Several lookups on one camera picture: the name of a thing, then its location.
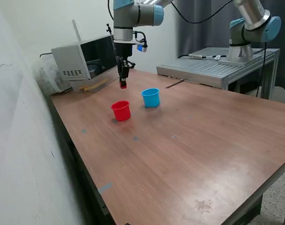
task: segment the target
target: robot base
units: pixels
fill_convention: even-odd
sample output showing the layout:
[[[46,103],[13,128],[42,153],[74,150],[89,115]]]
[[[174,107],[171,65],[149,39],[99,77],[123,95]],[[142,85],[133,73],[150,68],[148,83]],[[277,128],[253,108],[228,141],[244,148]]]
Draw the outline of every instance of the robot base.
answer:
[[[254,62],[257,62],[262,59],[262,55],[253,55],[250,59],[249,57],[245,57],[241,62],[234,62],[234,61],[228,61],[228,60],[219,60],[218,64],[223,65],[230,65],[230,66],[238,66],[238,67],[245,67],[247,65],[250,65]]]

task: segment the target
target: plastic cup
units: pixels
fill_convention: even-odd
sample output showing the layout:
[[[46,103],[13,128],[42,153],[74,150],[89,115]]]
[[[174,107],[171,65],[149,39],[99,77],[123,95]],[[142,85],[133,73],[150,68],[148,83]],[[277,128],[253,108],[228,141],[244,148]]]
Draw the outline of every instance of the plastic cup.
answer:
[[[130,103],[128,101],[120,101],[111,105],[117,121],[125,121],[131,118]]]
[[[141,92],[146,108],[155,108],[160,105],[159,89],[150,88]]]

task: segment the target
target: red cup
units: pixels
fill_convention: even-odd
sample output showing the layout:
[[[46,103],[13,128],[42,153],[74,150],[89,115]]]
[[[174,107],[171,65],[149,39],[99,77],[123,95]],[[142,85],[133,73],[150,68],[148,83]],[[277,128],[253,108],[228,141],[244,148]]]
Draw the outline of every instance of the red cup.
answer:
[[[128,101],[116,102],[111,106],[117,121],[125,121],[131,118],[130,103]]]

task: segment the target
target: blue tape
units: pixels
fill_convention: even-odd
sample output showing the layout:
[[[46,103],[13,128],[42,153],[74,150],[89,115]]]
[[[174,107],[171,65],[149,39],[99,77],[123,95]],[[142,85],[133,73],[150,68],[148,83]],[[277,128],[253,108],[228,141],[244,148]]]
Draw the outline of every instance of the blue tape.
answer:
[[[98,189],[99,193],[102,194],[104,191],[108,190],[109,188],[112,188],[112,183],[108,183],[105,186]]]

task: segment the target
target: blue cup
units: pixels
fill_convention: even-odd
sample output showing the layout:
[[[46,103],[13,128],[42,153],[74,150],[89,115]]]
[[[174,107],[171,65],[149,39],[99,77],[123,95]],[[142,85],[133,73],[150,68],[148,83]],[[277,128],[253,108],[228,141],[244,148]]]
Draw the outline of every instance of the blue cup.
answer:
[[[146,108],[155,108],[160,105],[159,89],[150,88],[141,92]]]

